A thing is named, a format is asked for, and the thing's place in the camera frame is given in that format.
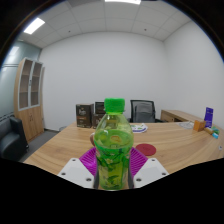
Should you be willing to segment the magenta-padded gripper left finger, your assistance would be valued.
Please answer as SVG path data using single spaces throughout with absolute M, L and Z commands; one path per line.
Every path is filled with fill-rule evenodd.
M 58 176 L 78 186 L 98 188 L 96 148 L 85 152 L 80 158 L 71 158 L 58 173 Z

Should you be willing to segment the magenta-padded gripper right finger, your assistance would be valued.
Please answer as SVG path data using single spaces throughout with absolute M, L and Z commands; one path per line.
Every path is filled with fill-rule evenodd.
M 141 188 L 168 175 L 168 171 L 156 158 L 148 159 L 137 149 L 131 149 L 129 159 L 130 189 Z

